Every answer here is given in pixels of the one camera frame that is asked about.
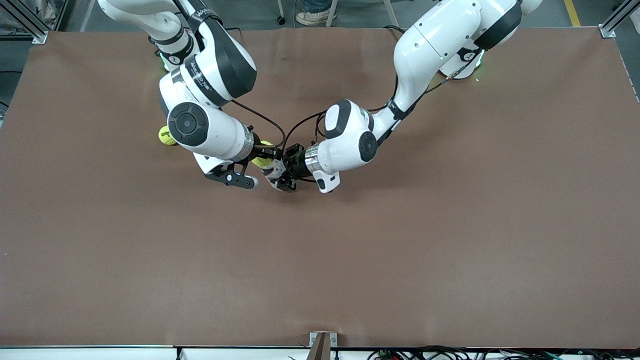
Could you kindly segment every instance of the tennis ball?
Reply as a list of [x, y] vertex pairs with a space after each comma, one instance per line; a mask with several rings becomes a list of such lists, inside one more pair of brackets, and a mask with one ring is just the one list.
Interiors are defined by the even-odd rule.
[[158, 132], [158, 138], [165, 145], [176, 144], [175, 140], [171, 136], [171, 133], [169, 132], [169, 127], [166, 125], [160, 128], [160, 132]]
[[[273, 145], [272, 143], [265, 140], [261, 141], [260, 143], [262, 145]], [[253, 160], [251, 160], [251, 162], [259, 168], [267, 168], [269, 165], [271, 165], [272, 161], [273, 161], [272, 159], [263, 159], [263, 158], [253, 158]]]

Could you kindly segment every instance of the white sneaker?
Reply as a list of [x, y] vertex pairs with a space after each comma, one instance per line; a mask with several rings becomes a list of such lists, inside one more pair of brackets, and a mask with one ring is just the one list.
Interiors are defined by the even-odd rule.
[[637, 33], [640, 34], [640, 8], [632, 12], [631, 15], [629, 15], [629, 19], [634, 23]]
[[298, 13], [296, 15], [296, 21], [300, 24], [313, 26], [318, 24], [324, 24], [329, 19], [329, 10], [321, 12], [321, 13]]

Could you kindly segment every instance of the blue jeans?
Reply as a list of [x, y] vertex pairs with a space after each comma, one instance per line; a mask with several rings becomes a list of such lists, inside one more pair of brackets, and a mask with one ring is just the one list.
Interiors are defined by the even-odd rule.
[[331, 0], [302, 0], [302, 10], [310, 13], [321, 13], [331, 8]]

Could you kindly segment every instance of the brown tabletop surface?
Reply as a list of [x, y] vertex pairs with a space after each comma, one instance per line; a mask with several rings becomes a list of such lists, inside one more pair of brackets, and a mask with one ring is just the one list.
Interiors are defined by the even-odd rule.
[[[287, 130], [393, 90], [389, 30], [238, 39], [259, 69], [241, 102]], [[640, 345], [640, 107], [597, 29], [519, 31], [328, 195], [227, 188], [161, 144], [153, 52], [32, 48], [0, 131], [0, 344]]]

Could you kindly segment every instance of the yellow floor stripe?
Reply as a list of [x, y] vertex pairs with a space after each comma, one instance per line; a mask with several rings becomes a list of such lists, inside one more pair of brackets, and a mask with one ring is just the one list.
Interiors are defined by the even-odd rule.
[[566, 12], [569, 13], [569, 19], [571, 19], [572, 26], [581, 26], [580, 19], [578, 19], [578, 13], [575, 12], [575, 6], [573, 5], [572, 0], [564, 0], [564, 5], [566, 6]]

